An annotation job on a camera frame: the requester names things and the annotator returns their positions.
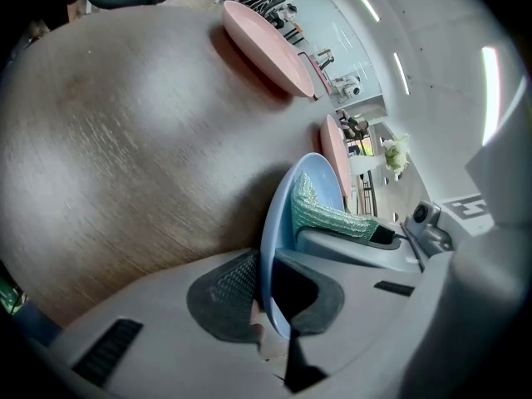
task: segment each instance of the white ceiling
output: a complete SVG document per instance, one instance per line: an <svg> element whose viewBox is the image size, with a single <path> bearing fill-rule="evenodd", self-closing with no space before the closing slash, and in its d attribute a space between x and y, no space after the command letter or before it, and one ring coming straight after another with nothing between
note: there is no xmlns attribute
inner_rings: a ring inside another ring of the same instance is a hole
<svg viewBox="0 0 532 399"><path fill-rule="evenodd" d="M479 0L333 0L364 44L382 85L394 133L411 136L411 158L433 200L476 192L464 165L480 149L485 124L481 48L501 70L501 113L525 72L510 40ZM399 76L401 58L411 94Z"/></svg>

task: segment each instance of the table surface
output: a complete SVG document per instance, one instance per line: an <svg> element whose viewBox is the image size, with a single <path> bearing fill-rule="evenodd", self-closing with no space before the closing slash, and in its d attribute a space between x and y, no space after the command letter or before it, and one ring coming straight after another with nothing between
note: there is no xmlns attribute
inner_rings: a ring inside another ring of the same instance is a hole
<svg viewBox="0 0 532 399"><path fill-rule="evenodd" d="M147 273L258 245L327 113L206 13L137 7L61 27L0 83L2 260L65 326Z"/></svg>

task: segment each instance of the pink plate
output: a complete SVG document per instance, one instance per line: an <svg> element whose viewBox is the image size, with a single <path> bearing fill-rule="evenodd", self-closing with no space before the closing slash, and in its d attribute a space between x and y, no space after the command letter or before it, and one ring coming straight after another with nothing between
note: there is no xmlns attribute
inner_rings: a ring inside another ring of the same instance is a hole
<svg viewBox="0 0 532 399"><path fill-rule="evenodd" d="M298 54L266 19L237 2L224 3L224 26L238 47L272 81L295 96L314 87Z"/></svg>
<svg viewBox="0 0 532 399"><path fill-rule="evenodd" d="M351 196L351 169L347 160L346 146L340 136L337 124L331 116L325 117L320 129L323 156L332 166L340 184L343 196Z"/></svg>

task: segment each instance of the black rubber pad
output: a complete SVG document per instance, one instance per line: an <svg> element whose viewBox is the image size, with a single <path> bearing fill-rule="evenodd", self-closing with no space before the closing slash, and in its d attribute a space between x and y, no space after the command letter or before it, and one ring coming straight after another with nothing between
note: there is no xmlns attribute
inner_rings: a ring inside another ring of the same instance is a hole
<svg viewBox="0 0 532 399"><path fill-rule="evenodd" d="M130 319L119 319L72 369L92 384L102 387L142 327L141 323Z"/></svg>
<svg viewBox="0 0 532 399"><path fill-rule="evenodd" d="M374 287L405 297L410 297L414 292L414 287L410 287L409 285L401 285L400 283L390 283L388 281L379 281L374 285Z"/></svg>

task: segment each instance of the blue bowl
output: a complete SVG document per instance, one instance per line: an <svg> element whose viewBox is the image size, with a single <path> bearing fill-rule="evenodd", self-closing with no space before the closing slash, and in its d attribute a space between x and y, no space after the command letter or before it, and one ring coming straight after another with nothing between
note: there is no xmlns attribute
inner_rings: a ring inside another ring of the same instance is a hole
<svg viewBox="0 0 532 399"><path fill-rule="evenodd" d="M276 249L294 249L290 195L295 180L305 172L312 181L320 204L344 210L337 177L320 154L306 154L284 175L269 206L260 243L260 282L264 310L277 332L290 339L290 325L272 297L272 268Z"/></svg>

